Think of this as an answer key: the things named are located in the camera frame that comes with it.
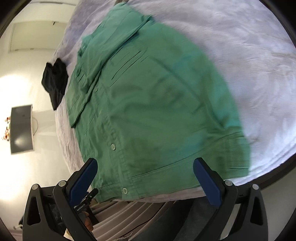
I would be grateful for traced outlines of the person's left hand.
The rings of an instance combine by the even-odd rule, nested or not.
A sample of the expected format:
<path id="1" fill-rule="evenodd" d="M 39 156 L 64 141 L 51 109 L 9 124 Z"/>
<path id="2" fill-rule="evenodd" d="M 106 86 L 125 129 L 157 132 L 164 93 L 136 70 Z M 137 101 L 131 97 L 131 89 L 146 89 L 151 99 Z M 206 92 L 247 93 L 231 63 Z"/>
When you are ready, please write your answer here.
<path id="1" fill-rule="evenodd" d="M 83 217 L 84 217 L 84 225 L 86 226 L 86 228 L 87 228 L 90 232 L 92 232 L 94 228 L 93 228 L 93 224 L 92 224 L 90 218 L 88 217 L 89 214 L 88 214 L 87 212 L 85 212 L 85 211 L 83 211 L 81 214 L 82 214 Z"/>

